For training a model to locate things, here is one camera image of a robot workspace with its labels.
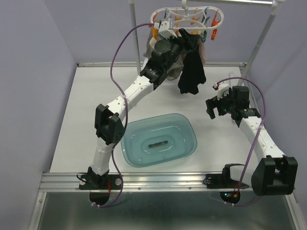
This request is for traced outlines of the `black underwear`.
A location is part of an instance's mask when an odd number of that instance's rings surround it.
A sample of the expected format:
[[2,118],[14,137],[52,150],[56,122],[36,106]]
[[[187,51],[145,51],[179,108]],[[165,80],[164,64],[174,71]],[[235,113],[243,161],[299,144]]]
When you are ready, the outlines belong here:
[[187,53],[183,60],[183,69],[178,82],[178,88],[181,94],[199,93],[198,86],[204,84],[207,79],[203,68],[203,58],[200,54],[202,41],[199,38],[196,49]]

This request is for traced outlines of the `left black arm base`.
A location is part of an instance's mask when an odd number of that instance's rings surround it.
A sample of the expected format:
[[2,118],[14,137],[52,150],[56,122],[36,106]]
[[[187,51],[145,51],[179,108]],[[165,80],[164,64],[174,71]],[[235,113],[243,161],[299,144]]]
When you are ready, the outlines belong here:
[[123,178],[119,174],[104,174],[93,176],[89,173],[78,173],[79,190],[88,190],[91,205],[97,208],[105,208],[114,205],[123,190]]

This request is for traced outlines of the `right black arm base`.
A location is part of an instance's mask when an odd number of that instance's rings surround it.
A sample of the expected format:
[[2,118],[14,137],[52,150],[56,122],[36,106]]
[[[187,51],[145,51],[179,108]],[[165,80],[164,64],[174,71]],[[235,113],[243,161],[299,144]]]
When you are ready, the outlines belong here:
[[239,190],[239,179],[232,179],[229,174],[208,173],[203,179],[203,183],[208,189],[219,189],[221,199],[230,204],[237,204],[241,199]]

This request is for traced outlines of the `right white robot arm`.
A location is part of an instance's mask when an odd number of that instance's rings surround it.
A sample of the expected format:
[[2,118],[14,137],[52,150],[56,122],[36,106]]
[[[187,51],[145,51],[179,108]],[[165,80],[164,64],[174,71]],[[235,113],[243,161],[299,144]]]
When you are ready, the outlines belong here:
[[217,95],[206,101],[207,113],[215,118],[230,114],[251,144],[258,165],[249,170],[246,164],[227,164],[223,168],[221,183],[224,187],[245,189],[250,187],[258,196],[289,195],[295,186],[298,168],[294,157],[287,157],[274,143],[262,124],[257,109],[250,107],[249,88],[229,87],[226,82],[215,84]]

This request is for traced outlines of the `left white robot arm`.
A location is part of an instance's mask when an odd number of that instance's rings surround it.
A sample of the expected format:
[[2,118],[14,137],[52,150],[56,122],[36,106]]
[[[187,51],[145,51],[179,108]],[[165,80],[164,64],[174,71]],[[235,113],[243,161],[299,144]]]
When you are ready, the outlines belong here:
[[179,29],[178,33],[155,42],[149,58],[135,81],[112,102],[95,109],[94,127],[97,146],[87,172],[103,177],[109,172],[114,147],[125,134],[129,111],[146,95],[155,91],[167,77],[179,69],[178,88],[181,94],[199,92],[198,85],[206,82],[199,54],[201,36]]

